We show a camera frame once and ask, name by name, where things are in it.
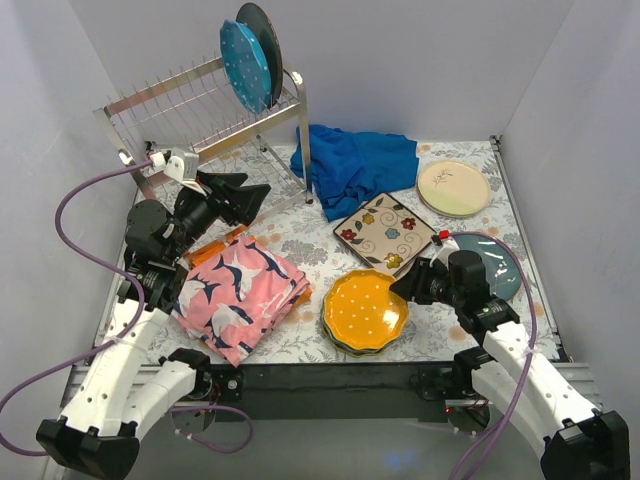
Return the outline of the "yellow plate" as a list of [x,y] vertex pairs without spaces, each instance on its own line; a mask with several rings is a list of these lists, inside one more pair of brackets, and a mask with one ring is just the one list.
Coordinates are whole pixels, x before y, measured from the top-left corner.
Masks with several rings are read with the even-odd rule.
[[390,290],[393,283],[392,276],[373,269],[354,270],[335,281],[321,314],[334,345],[354,356],[373,355],[401,336],[409,307]]

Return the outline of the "square floral plate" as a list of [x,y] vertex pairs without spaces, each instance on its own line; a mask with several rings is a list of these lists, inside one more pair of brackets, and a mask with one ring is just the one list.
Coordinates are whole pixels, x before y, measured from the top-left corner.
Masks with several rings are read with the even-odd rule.
[[381,193],[333,233],[366,265],[398,278],[429,246],[435,230],[396,198]]

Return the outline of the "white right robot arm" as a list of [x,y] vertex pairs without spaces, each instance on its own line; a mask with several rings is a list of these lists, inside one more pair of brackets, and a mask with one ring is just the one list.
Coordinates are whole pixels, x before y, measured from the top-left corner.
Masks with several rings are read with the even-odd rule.
[[390,289],[418,305],[452,307],[477,341],[477,348],[457,355],[452,383],[460,395],[480,394],[502,413],[489,440],[512,424],[547,479],[630,478],[627,423],[582,396],[534,349],[532,329],[491,293],[479,254],[460,250],[446,261],[419,259]]

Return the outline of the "cream round plate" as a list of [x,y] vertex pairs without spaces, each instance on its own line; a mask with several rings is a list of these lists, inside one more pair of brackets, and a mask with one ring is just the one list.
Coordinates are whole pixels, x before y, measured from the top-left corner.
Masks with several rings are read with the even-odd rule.
[[416,187],[429,208],[453,218],[473,216],[491,199],[485,175],[473,165],[454,159],[426,164],[417,177]]

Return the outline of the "blue polka dot plate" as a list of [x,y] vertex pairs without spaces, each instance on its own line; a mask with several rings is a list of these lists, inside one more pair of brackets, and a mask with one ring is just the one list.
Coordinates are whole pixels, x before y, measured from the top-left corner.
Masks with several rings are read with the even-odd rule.
[[350,300],[323,302],[324,333],[339,350],[354,357],[384,351],[401,333],[402,319],[393,305],[387,309]]

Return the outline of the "dark teal round plate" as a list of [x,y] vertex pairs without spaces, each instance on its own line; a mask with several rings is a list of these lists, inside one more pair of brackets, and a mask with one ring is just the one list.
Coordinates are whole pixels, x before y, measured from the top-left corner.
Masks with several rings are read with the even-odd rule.
[[473,251],[482,257],[492,294],[503,300],[510,300],[516,295],[522,285],[522,277],[505,248],[493,239],[473,233],[455,235],[454,238],[461,250]]

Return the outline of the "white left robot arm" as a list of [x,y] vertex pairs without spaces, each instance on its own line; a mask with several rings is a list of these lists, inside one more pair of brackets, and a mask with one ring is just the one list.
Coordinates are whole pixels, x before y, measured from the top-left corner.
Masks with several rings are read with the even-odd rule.
[[250,225],[270,192],[249,185],[244,173],[199,172],[193,189],[183,187],[173,209],[145,199],[126,220],[125,277],[109,324],[76,394],[56,420],[36,433],[58,464],[96,479],[125,478],[151,427],[180,400],[211,400],[219,388],[204,353],[179,348],[162,358],[155,376],[132,388],[147,350],[167,323],[187,271],[183,255],[217,220]]

